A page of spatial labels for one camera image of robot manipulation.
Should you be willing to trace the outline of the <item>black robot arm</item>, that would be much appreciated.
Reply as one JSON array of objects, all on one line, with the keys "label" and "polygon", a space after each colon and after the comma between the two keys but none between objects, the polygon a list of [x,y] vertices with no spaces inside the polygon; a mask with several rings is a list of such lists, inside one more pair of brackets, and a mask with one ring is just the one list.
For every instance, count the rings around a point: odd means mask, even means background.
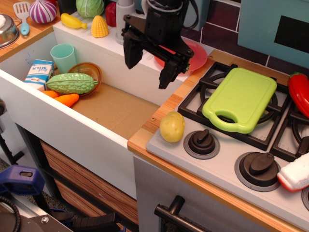
[{"label": "black robot arm", "polygon": [[161,59],[164,67],[159,77],[160,89],[166,89],[180,73],[186,73],[194,56],[193,50],[181,38],[189,4],[197,14],[193,0],[148,0],[145,18],[124,16],[125,63],[132,69],[141,60],[143,51]]}]

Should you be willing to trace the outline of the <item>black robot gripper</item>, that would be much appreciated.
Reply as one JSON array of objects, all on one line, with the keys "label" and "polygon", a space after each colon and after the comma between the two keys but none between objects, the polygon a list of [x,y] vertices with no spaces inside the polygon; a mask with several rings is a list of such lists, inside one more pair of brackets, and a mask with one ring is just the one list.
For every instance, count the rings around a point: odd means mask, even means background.
[{"label": "black robot gripper", "polygon": [[129,69],[142,58],[143,50],[165,62],[159,89],[166,89],[180,73],[187,72],[194,52],[181,38],[187,4],[148,4],[146,19],[125,15],[125,63]]}]

